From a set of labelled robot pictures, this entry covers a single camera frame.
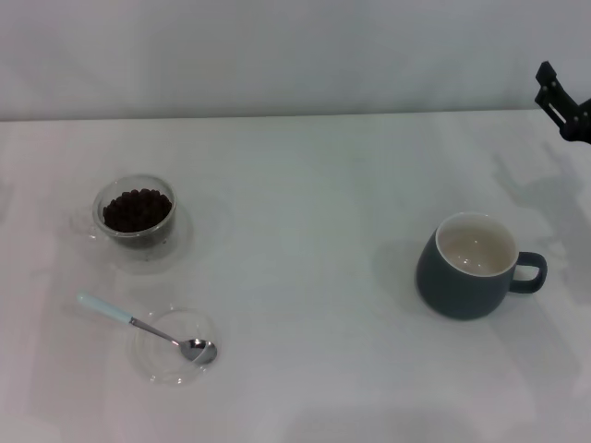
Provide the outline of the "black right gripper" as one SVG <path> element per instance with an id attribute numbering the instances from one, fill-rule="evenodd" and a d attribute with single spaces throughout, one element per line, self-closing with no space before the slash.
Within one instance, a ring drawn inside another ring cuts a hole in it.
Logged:
<path id="1" fill-rule="evenodd" d="M 539 91 L 536 104 L 556 124 L 560 135 L 567 141 L 591 143 L 591 100 L 577 104 L 564 90 L 549 61 L 544 61 L 537 73 Z"/>

